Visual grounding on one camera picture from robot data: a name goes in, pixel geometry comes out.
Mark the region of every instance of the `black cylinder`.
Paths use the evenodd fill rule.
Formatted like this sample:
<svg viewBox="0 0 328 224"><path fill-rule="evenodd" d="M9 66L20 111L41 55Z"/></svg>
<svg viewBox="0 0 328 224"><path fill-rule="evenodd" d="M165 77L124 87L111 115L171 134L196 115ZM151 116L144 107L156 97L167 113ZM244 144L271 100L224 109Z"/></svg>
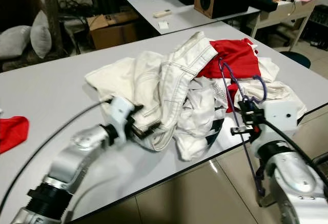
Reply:
<svg viewBox="0 0 328 224"><path fill-rule="evenodd" d="M27 210L56 220L60 220L72 198L69 192L45 183L30 190L27 195L32 197Z"/></svg>

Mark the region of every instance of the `white desk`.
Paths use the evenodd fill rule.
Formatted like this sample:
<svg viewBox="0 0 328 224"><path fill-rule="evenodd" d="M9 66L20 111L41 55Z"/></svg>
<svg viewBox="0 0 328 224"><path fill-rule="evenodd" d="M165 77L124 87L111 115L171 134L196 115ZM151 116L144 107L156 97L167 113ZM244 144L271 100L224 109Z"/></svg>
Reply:
<svg viewBox="0 0 328 224"><path fill-rule="evenodd" d="M213 39L247 37L227 24L217 22L1 73L0 105L4 111L3 117L23 115L30 120L30 130L27 141L0 155L0 199L36 148L63 122L97 101L96 91L84 80L86 73L125 56L135 57L143 50L168 53L197 31L204 31L207 37ZM309 111L327 104L328 93L322 91L328 86L327 79L268 46L255 40L253 42L258 44L259 56L271 57L280 67L277 79L293 88ZM104 121L101 109L97 108L78 119L48 144L18 180L5 205L0 223L10 223L18 209L27 204L30 198L26 193L40 184L53 158L67 146L75 132ZM91 166L72 198L68 209L74 209L73 219L147 189L238 144L239 138L230 135L231 123L231 119L225 120L219 135L222 142L216 141L203 158L193 162L179 160L173 141L159 153L151 153L133 143L122 148L111 147Z"/></svg>
<svg viewBox="0 0 328 224"><path fill-rule="evenodd" d="M295 0L295 3L288 1L279 1L277 10L272 12L261 11L256 15L251 15L247 26L252 29L251 37L254 38L256 32L260 28L265 28L281 22L287 22L295 19L304 18L296 37L291 44L291 50L298 42L308 19L314 7L317 5L318 0L312 0L303 3L301 0Z"/></svg>
<svg viewBox="0 0 328 224"><path fill-rule="evenodd" d="M260 10L249 7L248 11L210 19L194 9L194 5L184 5L179 0L127 0L130 5L148 21L160 34L167 34L194 28L209 23L234 18L241 15L248 15ZM154 18L153 13L163 10L171 10L172 14L162 18ZM168 29L160 29L158 22L167 21Z"/></svg>

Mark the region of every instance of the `cardboard box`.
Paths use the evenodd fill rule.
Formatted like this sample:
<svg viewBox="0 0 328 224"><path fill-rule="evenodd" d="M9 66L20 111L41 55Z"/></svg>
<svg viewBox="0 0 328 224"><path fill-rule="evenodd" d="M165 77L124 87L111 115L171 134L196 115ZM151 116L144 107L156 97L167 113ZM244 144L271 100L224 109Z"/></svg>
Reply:
<svg viewBox="0 0 328 224"><path fill-rule="evenodd" d="M147 38L143 22L134 11L87 18L97 50Z"/></svg>

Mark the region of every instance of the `tiled floor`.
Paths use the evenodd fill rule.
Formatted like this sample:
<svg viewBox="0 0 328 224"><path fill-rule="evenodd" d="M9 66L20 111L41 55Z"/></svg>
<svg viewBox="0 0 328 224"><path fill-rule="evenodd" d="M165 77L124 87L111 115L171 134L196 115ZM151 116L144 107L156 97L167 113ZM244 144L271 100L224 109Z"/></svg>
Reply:
<svg viewBox="0 0 328 224"><path fill-rule="evenodd" d="M328 78L328 52L302 41L294 51L307 56L311 69ZM305 117L294 136L294 141L311 158L328 151L327 124L325 107ZM252 160L257 167L257 160ZM255 196L245 152L239 147L77 223L280 223L277 205L260 208Z"/></svg>

